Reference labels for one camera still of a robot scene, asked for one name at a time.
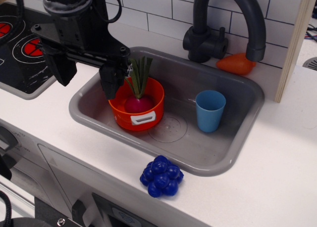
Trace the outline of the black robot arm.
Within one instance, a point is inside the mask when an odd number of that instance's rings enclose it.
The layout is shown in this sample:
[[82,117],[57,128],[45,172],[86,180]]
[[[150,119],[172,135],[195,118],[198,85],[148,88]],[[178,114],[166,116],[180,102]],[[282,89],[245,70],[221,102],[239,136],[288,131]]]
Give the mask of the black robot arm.
[[114,99],[128,75],[130,49],[108,26],[122,10],[110,19],[105,0],[43,0],[43,5],[52,23],[36,24],[31,31],[57,81],[66,86],[77,72],[77,62],[90,65],[99,69],[106,98]]

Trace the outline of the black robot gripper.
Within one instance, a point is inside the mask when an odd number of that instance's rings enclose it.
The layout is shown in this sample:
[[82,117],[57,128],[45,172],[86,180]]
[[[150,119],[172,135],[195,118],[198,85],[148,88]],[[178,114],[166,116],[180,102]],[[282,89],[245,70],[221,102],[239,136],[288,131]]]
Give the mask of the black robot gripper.
[[108,23],[95,13],[51,16],[51,23],[36,24],[31,31],[40,39],[48,68],[67,86],[77,73],[76,63],[99,68],[107,100],[115,99],[128,75],[130,50],[112,36]]

